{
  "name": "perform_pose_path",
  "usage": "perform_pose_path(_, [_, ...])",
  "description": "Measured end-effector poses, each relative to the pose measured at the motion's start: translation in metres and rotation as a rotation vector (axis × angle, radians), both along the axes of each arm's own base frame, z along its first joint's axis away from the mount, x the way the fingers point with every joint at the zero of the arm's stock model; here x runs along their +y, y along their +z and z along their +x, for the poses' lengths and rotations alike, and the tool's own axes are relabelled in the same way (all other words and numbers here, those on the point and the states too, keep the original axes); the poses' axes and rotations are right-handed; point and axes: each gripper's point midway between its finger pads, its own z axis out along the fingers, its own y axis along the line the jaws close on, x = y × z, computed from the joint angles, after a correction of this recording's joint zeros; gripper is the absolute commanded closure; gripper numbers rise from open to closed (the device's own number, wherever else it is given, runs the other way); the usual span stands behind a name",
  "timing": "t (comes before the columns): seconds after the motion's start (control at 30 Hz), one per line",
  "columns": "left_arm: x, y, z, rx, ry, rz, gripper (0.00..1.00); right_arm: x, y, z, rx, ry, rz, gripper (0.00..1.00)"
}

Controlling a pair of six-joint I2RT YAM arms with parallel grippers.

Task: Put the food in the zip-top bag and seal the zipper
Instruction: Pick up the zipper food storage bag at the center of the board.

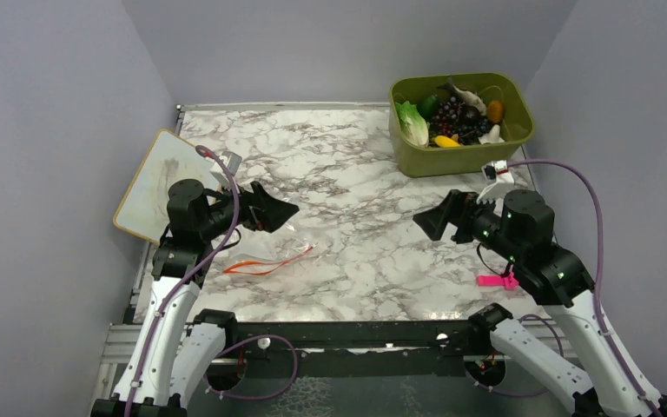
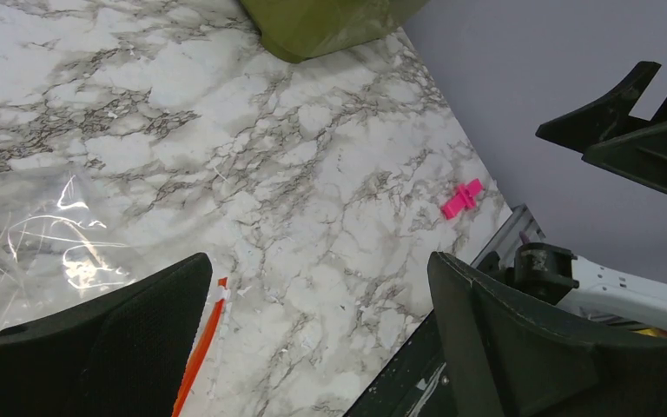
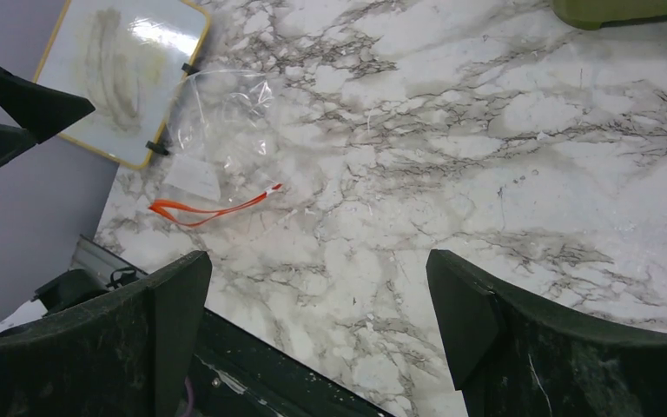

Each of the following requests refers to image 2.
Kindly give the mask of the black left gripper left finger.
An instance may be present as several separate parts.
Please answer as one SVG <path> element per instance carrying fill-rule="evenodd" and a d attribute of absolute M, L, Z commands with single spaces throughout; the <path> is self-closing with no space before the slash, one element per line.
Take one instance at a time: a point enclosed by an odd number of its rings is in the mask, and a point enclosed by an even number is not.
<path fill-rule="evenodd" d="M 0 331 L 0 416 L 169 416 L 207 300 L 197 253 Z"/>

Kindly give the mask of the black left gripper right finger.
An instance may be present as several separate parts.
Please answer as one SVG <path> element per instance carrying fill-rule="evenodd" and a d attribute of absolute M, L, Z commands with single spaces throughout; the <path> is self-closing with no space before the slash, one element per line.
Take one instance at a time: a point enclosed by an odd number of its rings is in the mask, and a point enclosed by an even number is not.
<path fill-rule="evenodd" d="M 588 321 L 452 255 L 427 275 L 457 416 L 667 416 L 667 339 Z"/>

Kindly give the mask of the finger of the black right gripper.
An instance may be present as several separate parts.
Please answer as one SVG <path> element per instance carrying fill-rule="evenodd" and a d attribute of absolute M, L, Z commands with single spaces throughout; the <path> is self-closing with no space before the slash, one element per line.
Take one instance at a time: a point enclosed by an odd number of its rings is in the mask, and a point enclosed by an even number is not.
<path fill-rule="evenodd" d="M 637 63 L 597 100 L 541 124 L 537 137 L 667 195 L 667 97 L 650 120 L 630 114 L 660 67 L 655 62 Z"/>

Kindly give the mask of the clear zip bag orange zipper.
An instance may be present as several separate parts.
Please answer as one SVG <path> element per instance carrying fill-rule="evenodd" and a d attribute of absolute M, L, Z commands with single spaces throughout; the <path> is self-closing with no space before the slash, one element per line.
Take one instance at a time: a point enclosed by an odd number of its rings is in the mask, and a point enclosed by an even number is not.
<path fill-rule="evenodd" d="M 159 271 L 129 243 L 103 197 L 78 169 L 0 173 L 0 331 L 73 308 Z M 169 416 L 179 415 L 188 398 L 214 338 L 225 288 L 225 281 L 211 278 Z"/>

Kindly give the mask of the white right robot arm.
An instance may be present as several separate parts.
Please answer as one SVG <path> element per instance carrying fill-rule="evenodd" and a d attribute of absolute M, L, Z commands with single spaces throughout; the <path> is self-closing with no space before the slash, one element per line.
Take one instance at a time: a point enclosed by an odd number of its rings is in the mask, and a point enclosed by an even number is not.
<path fill-rule="evenodd" d="M 651 119 L 632 108 L 659 70 L 637 63 L 609 92 L 545 122 L 537 136 L 578 152 L 585 162 L 667 195 L 667 97 Z M 570 250 L 532 242 L 534 220 L 522 208 L 477 259 L 496 280 L 594 321 L 667 331 L 667 284 L 607 268 Z"/>

